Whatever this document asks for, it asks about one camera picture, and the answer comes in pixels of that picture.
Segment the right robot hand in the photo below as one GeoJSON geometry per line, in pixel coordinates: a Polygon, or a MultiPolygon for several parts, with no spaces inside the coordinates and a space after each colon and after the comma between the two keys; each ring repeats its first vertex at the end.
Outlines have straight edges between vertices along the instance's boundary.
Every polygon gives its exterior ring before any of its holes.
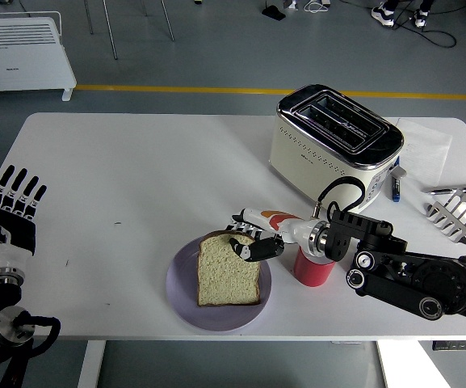
{"type": "Polygon", "coordinates": [[[234,231],[244,228],[254,237],[250,244],[239,242],[236,237],[229,239],[234,253],[246,262],[258,262],[281,255],[284,244],[297,243],[305,250],[314,242],[313,230],[317,220],[304,220],[290,213],[278,210],[245,208],[233,215],[234,231]]]}

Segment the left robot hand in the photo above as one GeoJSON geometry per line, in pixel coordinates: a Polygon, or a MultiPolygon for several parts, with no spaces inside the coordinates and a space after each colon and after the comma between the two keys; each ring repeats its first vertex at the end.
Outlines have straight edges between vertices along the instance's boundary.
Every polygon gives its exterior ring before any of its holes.
{"type": "Polygon", "coordinates": [[[0,270],[22,272],[36,250],[36,210],[47,187],[9,165],[0,177],[0,270]]]}

